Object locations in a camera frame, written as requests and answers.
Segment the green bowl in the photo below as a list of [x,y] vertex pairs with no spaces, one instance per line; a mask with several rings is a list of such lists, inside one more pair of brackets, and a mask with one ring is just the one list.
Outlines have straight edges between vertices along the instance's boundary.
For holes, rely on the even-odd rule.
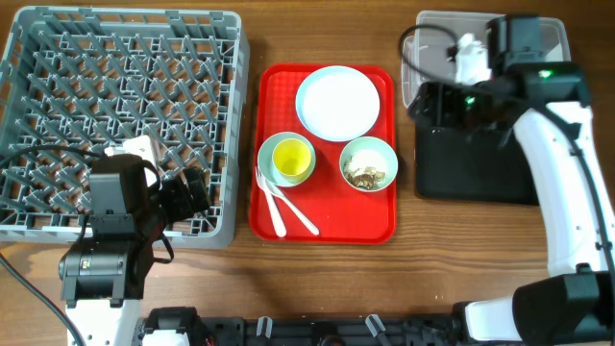
[[[358,150],[372,149],[379,152],[384,156],[387,162],[388,173],[381,184],[381,187],[374,190],[364,190],[352,186],[343,175],[343,165],[350,158],[350,156]],[[373,136],[362,136],[350,141],[342,150],[339,158],[339,169],[342,178],[352,188],[361,192],[378,192],[386,189],[395,181],[398,173],[398,158],[394,149],[384,140]]]

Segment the rice and food scraps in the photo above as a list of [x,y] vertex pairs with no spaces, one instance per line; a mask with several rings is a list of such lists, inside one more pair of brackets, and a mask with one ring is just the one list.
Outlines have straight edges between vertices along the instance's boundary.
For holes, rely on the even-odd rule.
[[381,187],[388,173],[383,155],[372,149],[355,151],[343,165],[343,175],[354,187],[374,190]]

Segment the yellow plastic cup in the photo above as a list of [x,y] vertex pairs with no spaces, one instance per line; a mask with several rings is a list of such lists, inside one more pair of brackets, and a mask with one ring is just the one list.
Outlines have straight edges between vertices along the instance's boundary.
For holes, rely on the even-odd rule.
[[297,138],[282,140],[273,151],[273,163],[282,177],[290,183],[303,180],[312,159],[309,146]]

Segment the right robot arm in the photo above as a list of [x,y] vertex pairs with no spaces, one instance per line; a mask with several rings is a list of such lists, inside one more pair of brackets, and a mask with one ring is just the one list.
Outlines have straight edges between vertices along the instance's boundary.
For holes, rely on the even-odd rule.
[[400,51],[419,195],[535,204],[548,252],[547,278],[458,303],[447,316],[413,317],[411,336],[451,345],[612,341],[614,212],[589,87],[562,22],[424,11]]

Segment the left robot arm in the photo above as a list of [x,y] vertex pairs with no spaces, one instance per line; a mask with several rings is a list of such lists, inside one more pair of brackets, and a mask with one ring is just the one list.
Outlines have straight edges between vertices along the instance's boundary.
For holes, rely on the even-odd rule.
[[168,225],[210,206],[203,170],[186,168],[179,177],[149,185],[146,174],[156,170],[132,154],[91,165],[91,212],[82,228],[92,234],[80,234],[59,263],[61,298],[77,344],[132,343],[145,279],[159,260],[154,243],[168,246]]

